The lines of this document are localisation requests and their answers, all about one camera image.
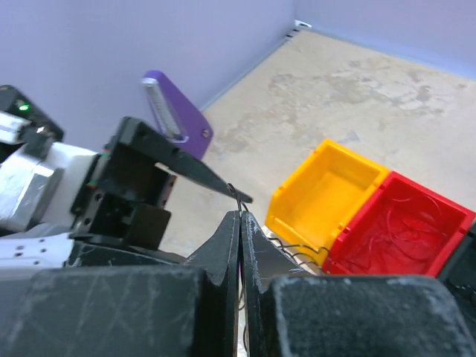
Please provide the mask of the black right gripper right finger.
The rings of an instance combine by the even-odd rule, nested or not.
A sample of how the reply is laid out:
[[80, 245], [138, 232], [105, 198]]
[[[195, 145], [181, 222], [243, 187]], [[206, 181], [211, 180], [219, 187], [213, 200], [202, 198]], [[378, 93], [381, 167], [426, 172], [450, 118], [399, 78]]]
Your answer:
[[241, 217], [250, 356], [473, 356], [451, 293], [418, 275], [313, 275]]

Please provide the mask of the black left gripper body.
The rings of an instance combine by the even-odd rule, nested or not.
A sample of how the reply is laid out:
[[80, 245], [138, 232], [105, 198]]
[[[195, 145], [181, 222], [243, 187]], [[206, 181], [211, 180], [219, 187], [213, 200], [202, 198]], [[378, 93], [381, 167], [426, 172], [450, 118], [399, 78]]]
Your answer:
[[124, 144], [93, 158], [71, 205], [77, 237], [107, 245], [157, 249], [169, 223], [165, 209], [176, 176]]

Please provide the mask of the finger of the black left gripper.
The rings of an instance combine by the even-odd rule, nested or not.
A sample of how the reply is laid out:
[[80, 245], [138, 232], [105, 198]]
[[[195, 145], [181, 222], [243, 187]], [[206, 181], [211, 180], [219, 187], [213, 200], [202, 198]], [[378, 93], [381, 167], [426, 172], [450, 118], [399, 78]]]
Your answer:
[[176, 253], [124, 245], [121, 241], [81, 237], [74, 239], [71, 253], [62, 267], [175, 265], [185, 260]]
[[251, 196], [240, 190], [232, 191], [227, 182], [208, 165], [169, 142], [140, 119], [122, 118], [115, 139], [118, 144], [145, 156], [154, 164], [163, 164], [174, 173], [202, 187], [232, 198], [236, 196], [241, 202], [253, 202]]

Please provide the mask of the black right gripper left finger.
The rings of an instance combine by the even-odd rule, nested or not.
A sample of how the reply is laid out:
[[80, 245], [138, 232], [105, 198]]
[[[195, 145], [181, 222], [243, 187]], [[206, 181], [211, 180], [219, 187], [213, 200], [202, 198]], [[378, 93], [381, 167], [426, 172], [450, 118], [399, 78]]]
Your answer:
[[235, 356], [241, 217], [183, 263], [1, 278], [3, 356]]

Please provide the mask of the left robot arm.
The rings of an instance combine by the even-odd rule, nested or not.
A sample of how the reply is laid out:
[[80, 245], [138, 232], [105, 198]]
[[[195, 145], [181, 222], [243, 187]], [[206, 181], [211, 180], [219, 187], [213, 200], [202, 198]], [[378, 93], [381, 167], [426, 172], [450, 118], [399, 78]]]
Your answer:
[[23, 92], [1, 87], [2, 279], [48, 268], [178, 263], [158, 249], [178, 176], [251, 202], [140, 119], [123, 118], [99, 152], [63, 136]]

